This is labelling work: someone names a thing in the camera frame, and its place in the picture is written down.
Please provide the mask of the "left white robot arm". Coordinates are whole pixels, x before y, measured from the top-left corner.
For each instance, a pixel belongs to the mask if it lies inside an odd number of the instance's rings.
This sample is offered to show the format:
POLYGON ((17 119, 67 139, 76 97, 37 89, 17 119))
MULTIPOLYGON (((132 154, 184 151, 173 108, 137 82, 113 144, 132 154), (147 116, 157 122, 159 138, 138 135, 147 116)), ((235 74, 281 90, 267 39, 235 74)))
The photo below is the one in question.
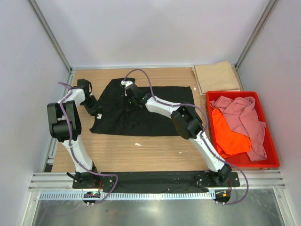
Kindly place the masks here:
POLYGON ((67 94, 59 101, 47 105, 48 125, 52 138, 62 143, 75 165, 73 178, 75 186, 95 188, 100 177, 92 159, 88 156, 81 139, 82 126, 77 107, 82 105, 90 113, 96 104, 92 85, 68 86, 67 94))

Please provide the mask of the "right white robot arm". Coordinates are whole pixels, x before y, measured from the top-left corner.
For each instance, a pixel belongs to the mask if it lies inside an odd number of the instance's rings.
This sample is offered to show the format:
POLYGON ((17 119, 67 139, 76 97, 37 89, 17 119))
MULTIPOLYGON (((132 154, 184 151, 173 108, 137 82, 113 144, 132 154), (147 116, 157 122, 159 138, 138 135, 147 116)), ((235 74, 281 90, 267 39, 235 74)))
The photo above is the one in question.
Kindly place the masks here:
POLYGON ((143 94, 136 86, 125 88, 125 97, 130 105, 146 109, 150 113, 160 114, 171 119, 176 132, 183 139, 189 140, 203 156, 213 183, 223 186, 229 181, 231 166, 218 154, 209 143, 203 122, 193 110, 192 104, 172 103, 153 97, 150 93, 143 94))

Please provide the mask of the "black t-shirt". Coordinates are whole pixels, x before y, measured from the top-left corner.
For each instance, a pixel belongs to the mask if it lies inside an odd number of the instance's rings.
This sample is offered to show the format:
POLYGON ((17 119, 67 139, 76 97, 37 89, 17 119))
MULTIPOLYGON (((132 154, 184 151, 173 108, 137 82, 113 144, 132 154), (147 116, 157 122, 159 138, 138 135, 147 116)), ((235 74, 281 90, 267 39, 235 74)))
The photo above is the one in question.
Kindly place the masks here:
MULTIPOLYGON (((90 129, 92 133, 119 136, 179 136, 171 119, 148 112, 140 107, 130 107, 123 98, 123 79, 113 79, 105 87, 98 99, 101 118, 95 117, 90 129)), ((153 87, 159 98, 174 103, 194 104, 190 87, 166 86, 153 87)))

